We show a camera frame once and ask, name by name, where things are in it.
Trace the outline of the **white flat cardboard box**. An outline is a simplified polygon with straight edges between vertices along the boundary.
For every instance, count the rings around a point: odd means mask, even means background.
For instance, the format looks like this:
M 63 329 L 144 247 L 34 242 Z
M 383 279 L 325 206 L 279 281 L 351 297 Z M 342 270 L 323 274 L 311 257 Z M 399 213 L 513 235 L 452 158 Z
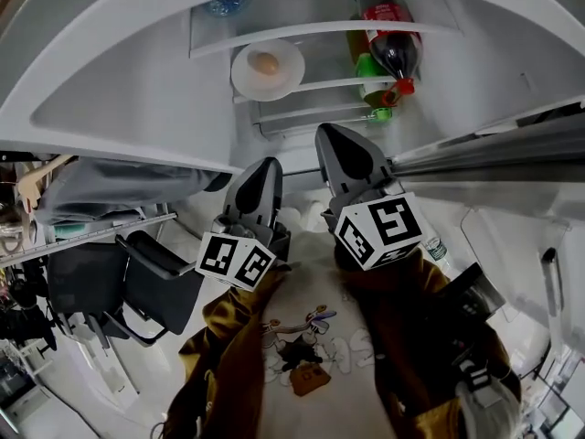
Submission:
M 75 330 L 69 354 L 93 396 L 107 407 L 126 412 L 138 399 L 126 370 L 113 348 L 104 348 L 87 327 Z

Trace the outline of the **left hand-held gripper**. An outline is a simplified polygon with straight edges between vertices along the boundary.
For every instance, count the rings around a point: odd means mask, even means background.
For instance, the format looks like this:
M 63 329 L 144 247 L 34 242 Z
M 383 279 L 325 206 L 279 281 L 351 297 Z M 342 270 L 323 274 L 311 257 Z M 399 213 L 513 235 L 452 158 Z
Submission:
M 196 271 L 223 284 L 254 290 L 266 272 L 288 258 L 291 233 L 274 221 L 282 202 L 282 166 L 265 157 L 247 167 L 229 187 L 223 213 L 203 235 Z M 246 218 L 248 227 L 229 220 Z

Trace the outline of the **white metal frame table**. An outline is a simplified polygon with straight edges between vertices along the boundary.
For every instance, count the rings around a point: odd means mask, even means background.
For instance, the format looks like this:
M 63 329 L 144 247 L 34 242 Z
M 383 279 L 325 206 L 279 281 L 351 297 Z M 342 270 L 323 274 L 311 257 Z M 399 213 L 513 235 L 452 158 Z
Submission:
M 23 250 L 12 255 L 2 256 L 0 257 L 0 268 L 6 268 L 7 266 L 10 265 L 33 260 L 39 257 L 50 255 L 55 252 L 61 252 L 66 249 L 77 247 L 81 244 L 99 241 L 101 239 L 120 234 L 122 231 L 137 230 L 145 226 L 155 225 L 169 220 L 174 220 L 176 217 L 177 215 L 174 212 L 172 212 L 149 219 L 139 219 L 134 222 L 116 225 L 106 230 L 97 230 L 77 237 L 69 238 L 64 241 L 51 242 L 49 244 L 44 244 L 36 248 Z

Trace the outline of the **person's left forearm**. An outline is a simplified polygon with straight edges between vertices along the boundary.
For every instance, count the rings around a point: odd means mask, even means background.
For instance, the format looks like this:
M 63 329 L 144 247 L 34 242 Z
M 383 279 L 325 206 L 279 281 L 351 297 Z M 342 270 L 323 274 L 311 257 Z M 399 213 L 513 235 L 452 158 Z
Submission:
M 281 264 L 255 291 L 230 287 L 204 306 L 204 328 L 179 350 L 186 383 L 169 406 L 162 439 L 256 439 L 264 382 L 261 314 L 291 271 Z

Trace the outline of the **black mesh office chair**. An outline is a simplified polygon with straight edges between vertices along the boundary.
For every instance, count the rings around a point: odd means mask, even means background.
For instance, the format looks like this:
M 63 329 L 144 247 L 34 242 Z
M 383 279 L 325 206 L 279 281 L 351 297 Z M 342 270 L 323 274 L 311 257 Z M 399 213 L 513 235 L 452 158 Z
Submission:
M 148 348 L 167 333 L 182 334 L 202 282 L 193 265 L 142 230 L 48 258 L 52 309 L 60 319 L 83 316 L 104 348 L 111 337 Z

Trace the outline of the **person's right forearm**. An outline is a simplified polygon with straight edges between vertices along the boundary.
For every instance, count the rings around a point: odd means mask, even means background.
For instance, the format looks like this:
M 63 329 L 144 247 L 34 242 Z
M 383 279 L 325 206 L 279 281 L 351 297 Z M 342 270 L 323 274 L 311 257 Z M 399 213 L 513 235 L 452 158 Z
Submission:
M 376 389 L 396 439 L 513 439 L 520 380 L 487 323 L 465 376 L 449 363 L 435 312 L 450 281 L 437 266 L 416 250 L 378 269 L 339 270 L 373 342 Z

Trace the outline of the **clear bottle green label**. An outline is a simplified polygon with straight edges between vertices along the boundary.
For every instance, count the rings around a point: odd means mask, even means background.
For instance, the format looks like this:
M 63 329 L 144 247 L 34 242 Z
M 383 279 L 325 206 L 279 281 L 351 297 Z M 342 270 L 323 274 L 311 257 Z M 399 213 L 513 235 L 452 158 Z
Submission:
M 439 236 L 426 238 L 422 245 L 435 264 L 440 267 L 451 265 L 448 249 Z

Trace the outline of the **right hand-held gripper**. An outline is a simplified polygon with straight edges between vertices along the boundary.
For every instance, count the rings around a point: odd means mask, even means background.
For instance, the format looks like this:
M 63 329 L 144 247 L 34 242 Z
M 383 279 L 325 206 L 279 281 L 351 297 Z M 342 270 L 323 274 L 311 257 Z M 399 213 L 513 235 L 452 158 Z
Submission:
M 420 207 L 390 168 L 382 150 L 365 136 L 321 123 L 315 148 L 322 178 L 332 193 L 322 213 L 343 270 L 368 271 L 406 258 L 421 243 Z

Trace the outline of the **beige tape roll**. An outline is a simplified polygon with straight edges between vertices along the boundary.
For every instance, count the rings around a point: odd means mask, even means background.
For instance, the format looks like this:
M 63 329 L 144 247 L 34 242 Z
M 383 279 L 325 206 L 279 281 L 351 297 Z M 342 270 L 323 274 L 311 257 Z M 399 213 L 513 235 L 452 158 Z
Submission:
M 37 224 L 33 220 L 0 222 L 0 249 L 5 255 L 24 250 L 37 239 Z

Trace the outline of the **white refrigerator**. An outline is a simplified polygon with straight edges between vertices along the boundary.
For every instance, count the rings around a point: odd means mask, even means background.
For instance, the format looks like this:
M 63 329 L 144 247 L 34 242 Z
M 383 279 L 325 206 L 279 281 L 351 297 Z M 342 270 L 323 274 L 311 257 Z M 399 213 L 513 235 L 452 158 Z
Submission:
M 484 267 L 516 368 L 548 337 L 585 354 L 585 0 L 401 0 L 420 34 L 416 90 L 389 123 L 359 99 L 353 0 L 0 2 L 0 147 L 238 173 L 266 155 L 285 213 L 322 230 L 314 150 L 340 123 L 384 151 L 447 244 Z M 303 54 L 291 94 L 241 96 L 238 53 Z

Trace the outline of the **black waist-mounted device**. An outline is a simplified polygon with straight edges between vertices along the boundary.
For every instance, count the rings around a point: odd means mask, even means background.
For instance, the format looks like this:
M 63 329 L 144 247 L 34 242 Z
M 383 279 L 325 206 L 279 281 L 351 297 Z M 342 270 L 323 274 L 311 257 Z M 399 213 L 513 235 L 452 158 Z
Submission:
M 482 327 L 504 302 L 477 262 L 439 291 L 435 324 L 447 345 L 449 363 L 463 376 L 473 365 Z

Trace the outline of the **person's white printed sweatshirt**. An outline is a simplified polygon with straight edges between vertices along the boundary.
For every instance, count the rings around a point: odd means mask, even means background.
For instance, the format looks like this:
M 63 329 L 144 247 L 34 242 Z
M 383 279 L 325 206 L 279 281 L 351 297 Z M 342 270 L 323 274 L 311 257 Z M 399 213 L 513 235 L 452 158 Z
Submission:
M 292 269 L 261 318 L 264 390 L 257 439 L 396 439 L 377 360 L 331 235 L 292 241 Z

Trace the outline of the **white round plate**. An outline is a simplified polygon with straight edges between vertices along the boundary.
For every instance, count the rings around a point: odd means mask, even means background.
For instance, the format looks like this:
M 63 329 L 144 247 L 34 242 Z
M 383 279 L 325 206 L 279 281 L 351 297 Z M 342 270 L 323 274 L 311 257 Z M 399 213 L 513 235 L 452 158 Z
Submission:
M 253 70 L 248 63 L 251 52 L 268 52 L 280 62 L 275 76 L 266 76 Z M 243 48 L 231 66 L 231 81 L 244 98 L 258 102 L 279 100 L 294 92 L 305 73 L 305 60 L 301 51 L 291 42 L 279 38 L 252 43 Z

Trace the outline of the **brown egg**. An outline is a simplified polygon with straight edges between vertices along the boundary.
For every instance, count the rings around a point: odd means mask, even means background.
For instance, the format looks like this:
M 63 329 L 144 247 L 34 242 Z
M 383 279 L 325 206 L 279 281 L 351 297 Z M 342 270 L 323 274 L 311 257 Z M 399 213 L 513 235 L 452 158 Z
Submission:
M 279 60 L 268 52 L 251 52 L 248 63 L 253 70 L 266 76 L 275 76 L 280 70 Z

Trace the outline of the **green tea bottle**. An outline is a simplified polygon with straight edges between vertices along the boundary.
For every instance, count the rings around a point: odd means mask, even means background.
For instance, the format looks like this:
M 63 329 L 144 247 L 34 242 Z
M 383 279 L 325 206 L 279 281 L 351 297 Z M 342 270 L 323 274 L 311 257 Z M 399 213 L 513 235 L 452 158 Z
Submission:
M 364 30 L 347 31 L 346 41 L 357 78 L 369 79 L 388 75 L 373 58 Z M 388 81 L 371 81 L 358 86 L 362 100 L 371 108 L 370 116 L 374 122 L 386 122 L 392 117 L 392 109 L 385 101 L 389 88 Z

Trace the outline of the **wooden clothes hanger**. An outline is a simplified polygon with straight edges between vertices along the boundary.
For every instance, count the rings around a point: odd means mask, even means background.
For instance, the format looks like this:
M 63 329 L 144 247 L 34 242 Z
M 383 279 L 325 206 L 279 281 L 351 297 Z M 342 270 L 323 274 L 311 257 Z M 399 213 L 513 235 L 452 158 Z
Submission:
M 42 166 L 33 167 L 18 180 L 16 189 L 27 214 L 31 214 L 37 208 L 41 198 L 41 192 L 37 184 L 56 168 L 65 165 L 73 158 L 75 158 L 74 155 L 58 155 Z

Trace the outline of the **dark cola bottle red cap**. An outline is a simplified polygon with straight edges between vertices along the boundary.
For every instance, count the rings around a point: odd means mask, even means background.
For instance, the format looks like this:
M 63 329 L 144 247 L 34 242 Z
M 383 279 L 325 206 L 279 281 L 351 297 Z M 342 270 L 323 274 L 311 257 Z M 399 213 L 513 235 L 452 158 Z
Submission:
M 362 16 L 367 21 L 412 23 L 409 11 L 392 2 L 371 6 Z M 406 30 L 369 29 L 367 40 L 374 60 L 395 80 L 383 95 L 383 102 L 394 107 L 400 98 L 415 92 L 414 76 L 422 52 L 420 34 Z

